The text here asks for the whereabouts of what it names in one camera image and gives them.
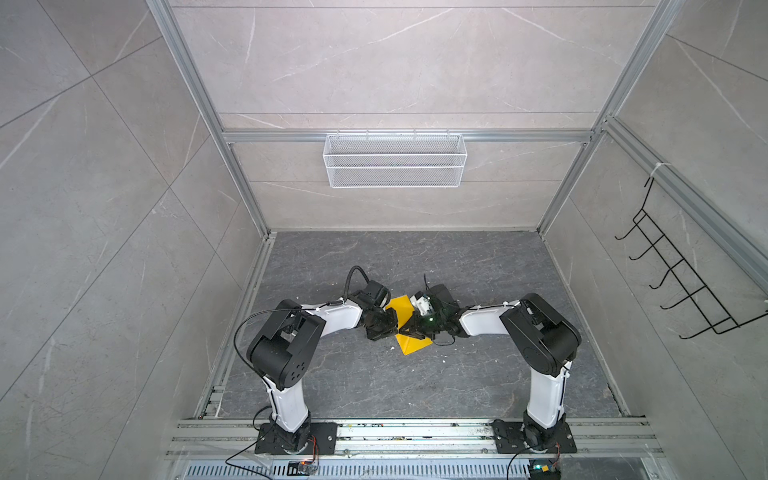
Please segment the yellow square paper sheet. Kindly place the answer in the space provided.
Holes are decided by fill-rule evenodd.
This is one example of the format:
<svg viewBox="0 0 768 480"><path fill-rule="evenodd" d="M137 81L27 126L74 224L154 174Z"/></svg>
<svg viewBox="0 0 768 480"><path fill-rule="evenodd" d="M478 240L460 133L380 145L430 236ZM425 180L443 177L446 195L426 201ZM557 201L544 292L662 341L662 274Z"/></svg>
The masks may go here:
<svg viewBox="0 0 768 480"><path fill-rule="evenodd" d="M418 331L418 310L408 296L393 298L385 309L392 309L396 314L398 331L395 339L404 355L410 355L433 344L428 336Z"/></svg>

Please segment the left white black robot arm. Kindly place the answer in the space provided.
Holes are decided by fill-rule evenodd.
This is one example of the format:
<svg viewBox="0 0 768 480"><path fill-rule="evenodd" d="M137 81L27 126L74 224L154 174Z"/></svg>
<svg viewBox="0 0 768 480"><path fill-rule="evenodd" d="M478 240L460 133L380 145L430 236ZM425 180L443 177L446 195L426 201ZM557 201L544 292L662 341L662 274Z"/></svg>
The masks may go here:
<svg viewBox="0 0 768 480"><path fill-rule="evenodd" d="M269 396L268 434L289 453L310 443L311 413L304 401L302 379L320 340L362 325L373 340L394 334L397 317L385 306L389 290L376 281L338 300L303 305L281 301L251 340L241 359L261 378Z"/></svg>

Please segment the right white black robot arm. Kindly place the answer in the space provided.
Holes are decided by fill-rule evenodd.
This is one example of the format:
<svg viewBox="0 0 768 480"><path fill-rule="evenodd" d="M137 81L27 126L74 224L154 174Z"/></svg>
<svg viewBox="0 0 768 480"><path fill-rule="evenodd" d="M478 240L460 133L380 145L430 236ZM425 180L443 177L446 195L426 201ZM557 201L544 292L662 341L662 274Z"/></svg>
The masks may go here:
<svg viewBox="0 0 768 480"><path fill-rule="evenodd" d="M576 327L536 293L493 306L461 307L448 293L419 292L400 335L433 340L508 335L530 367L530 394L521 427L525 446L544 452L565 432L564 395L582 339Z"/></svg>

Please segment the left green circuit board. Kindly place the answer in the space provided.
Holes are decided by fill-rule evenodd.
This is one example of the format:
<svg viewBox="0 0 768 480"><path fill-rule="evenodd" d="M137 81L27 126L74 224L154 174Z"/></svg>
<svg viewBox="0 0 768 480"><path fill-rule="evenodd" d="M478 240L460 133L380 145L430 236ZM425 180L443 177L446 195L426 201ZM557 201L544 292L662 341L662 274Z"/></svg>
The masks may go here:
<svg viewBox="0 0 768 480"><path fill-rule="evenodd" d="M317 461L302 460L289 462L287 467L289 475L311 476L317 473L319 464Z"/></svg>

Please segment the green circuit board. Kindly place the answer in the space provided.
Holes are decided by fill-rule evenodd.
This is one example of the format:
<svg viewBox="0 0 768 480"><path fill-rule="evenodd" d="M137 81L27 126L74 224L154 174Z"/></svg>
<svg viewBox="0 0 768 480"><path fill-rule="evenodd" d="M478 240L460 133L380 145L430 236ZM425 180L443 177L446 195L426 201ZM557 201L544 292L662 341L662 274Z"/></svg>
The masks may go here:
<svg viewBox="0 0 768 480"><path fill-rule="evenodd" d="M289 475L311 476L317 473L319 464L317 461L302 460L289 462L287 467Z"/></svg>
<svg viewBox="0 0 768 480"><path fill-rule="evenodd" d="M532 461L529 465L530 480L560 480L562 476L560 468L548 461Z"/></svg>

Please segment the right green circuit board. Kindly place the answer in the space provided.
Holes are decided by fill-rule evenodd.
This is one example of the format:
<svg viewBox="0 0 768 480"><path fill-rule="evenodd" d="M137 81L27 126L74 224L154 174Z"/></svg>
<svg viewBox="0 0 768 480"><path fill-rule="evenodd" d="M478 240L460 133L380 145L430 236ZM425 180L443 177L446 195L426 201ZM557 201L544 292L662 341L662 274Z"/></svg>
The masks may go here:
<svg viewBox="0 0 768 480"><path fill-rule="evenodd" d="M548 461L532 461L529 465L530 480L560 480L562 476L560 468Z"/></svg>

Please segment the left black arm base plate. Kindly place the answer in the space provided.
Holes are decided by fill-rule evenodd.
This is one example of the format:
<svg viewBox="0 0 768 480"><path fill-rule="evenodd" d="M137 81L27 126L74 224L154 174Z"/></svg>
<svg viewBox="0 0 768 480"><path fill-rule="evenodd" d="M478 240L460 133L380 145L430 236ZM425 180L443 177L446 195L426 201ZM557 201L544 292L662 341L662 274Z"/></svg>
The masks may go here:
<svg viewBox="0 0 768 480"><path fill-rule="evenodd" d="M296 432L288 432L274 422L262 423L254 452L331 455L335 452L338 427L333 422L305 422Z"/></svg>

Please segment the aluminium front rail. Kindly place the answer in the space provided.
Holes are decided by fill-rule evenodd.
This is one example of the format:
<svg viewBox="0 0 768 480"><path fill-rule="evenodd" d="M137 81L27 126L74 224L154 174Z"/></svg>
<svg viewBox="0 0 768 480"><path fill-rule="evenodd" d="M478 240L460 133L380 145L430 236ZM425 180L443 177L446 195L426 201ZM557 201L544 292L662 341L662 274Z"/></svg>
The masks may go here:
<svg viewBox="0 0 768 480"><path fill-rule="evenodd" d="M257 438L248 420L183 420L170 435L169 458L223 459L249 453L283 454L276 433ZM490 419L333 419L314 425L304 449L322 458L652 458L664 452L641 418L570 419L547 448L528 449L518 421Z"/></svg>

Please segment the aluminium corner frame post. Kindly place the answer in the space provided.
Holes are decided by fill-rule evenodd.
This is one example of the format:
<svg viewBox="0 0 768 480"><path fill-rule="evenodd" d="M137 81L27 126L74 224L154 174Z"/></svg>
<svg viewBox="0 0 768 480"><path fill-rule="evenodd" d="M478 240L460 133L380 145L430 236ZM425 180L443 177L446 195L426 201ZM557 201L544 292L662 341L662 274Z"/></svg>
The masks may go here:
<svg viewBox="0 0 768 480"><path fill-rule="evenodd" d="M241 195L245 207L257 229L259 236L266 240L270 230L258 206L243 168L236 158L230 144L224 138L224 128L204 86L192 55L183 38L180 27L173 15L168 1L148 0L147 5L174 59L181 77L208 128L213 143L221 155L234 184Z"/></svg>

